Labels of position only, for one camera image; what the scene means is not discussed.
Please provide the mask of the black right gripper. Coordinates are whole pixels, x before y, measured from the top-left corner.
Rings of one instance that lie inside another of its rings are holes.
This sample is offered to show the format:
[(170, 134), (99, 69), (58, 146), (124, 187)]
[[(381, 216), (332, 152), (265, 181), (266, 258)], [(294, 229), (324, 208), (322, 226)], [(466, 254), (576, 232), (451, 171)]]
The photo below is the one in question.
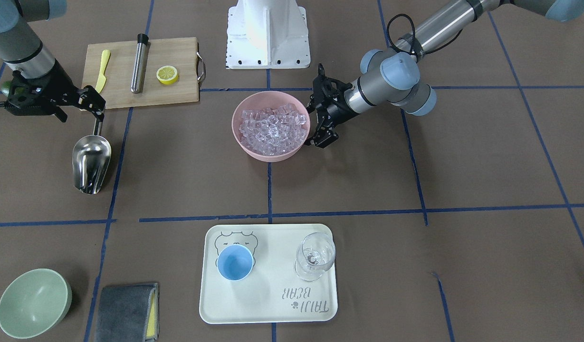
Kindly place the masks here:
[(74, 106), (93, 113), (96, 123), (105, 118), (105, 99), (87, 85), (78, 89), (59, 61), (44, 76), (25, 78), (20, 71), (12, 72), (5, 110), (13, 115), (55, 115), (62, 123), (67, 120), (62, 106)]

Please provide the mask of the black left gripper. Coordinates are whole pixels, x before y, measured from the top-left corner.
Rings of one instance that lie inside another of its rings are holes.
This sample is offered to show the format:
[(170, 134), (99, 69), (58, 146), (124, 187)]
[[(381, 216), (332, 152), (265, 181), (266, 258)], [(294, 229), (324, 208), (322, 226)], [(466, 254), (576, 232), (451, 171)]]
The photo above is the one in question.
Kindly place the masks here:
[(325, 149), (339, 139), (336, 126), (359, 115), (350, 107), (345, 97), (346, 91), (353, 89), (353, 84), (325, 76), (323, 65), (318, 64), (317, 76), (313, 80), (313, 93), (307, 104), (308, 113), (316, 112), (318, 129), (313, 136), (307, 138), (306, 146)]

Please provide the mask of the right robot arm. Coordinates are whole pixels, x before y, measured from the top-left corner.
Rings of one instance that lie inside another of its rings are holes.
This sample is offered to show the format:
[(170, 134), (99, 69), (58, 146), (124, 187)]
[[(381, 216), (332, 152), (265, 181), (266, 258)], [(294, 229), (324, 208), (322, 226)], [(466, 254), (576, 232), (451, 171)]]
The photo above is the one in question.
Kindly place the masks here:
[(91, 85), (77, 87), (61, 63), (29, 26), (62, 17), (65, 0), (0, 0), (0, 58), (12, 70), (0, 102), (12, 115), (54, 115), (67, 120), (64, 106), (85, 110), (103, 123), (105, 99)]

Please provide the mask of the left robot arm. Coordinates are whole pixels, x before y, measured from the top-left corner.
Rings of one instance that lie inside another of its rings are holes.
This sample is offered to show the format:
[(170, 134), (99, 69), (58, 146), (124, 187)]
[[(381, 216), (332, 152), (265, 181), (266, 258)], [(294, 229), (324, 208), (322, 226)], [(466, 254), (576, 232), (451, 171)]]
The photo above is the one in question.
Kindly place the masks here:
[(336, 126), (383, 103), (411, 115), (426, 115), (437, 103), (435, 90), (421, 80), (418, 63), (452, 43), (481, 15), (507, 4), (506, 0), (451, 0), (426, 21), (394, 41), (385, 31), (389, 47), (373, 49), (362, 57), (361, 75), (347, 83), (328, 77), (318, 65), (307, 112), (316, 114), (316, 127), (305, 145), (324, 149), (339, 135)]

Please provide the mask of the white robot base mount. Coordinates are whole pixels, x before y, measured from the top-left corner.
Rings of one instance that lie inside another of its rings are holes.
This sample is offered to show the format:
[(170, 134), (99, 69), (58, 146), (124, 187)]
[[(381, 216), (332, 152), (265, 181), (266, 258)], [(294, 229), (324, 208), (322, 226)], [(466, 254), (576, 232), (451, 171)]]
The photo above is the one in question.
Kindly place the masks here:
[(311, 65), (306, 9), (295, 0), (239, 0), (227, 19), (227, 69)]

